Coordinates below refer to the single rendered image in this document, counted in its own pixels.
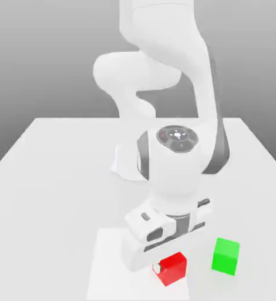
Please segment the small red cube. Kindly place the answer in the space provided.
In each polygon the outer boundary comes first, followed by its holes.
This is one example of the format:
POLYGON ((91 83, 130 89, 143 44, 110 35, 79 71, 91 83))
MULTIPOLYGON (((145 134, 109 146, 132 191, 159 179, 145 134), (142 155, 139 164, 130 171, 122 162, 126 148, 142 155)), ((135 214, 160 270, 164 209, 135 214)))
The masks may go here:
POLYGON ((184 278, 186 275, 187 259, 181 252, 162 259, 159 264, 161 272, 157 277, 165 286, 184 278))

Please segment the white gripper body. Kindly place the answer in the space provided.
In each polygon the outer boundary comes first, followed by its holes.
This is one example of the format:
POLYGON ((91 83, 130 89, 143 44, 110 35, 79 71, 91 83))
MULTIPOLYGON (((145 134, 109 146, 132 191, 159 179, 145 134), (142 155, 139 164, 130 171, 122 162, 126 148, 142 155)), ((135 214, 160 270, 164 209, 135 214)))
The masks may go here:
POLYGON ((212 200, 198 202, 193 213, 166 215, 145 201, 125 216, 122 229, 122 259, 131 272, 158 263, 184 250, 189 236, 206 225, 212 200))

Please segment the small green cube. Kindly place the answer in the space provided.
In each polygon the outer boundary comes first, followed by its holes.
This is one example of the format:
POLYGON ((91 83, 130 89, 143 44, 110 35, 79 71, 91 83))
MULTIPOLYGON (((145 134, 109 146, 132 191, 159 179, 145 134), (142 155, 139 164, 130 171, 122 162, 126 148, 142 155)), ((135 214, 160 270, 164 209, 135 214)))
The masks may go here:
POLYGON ((238 242, 217 238, 211 264, 212 270, 234 276, 239 252, 240 244, 238 242))

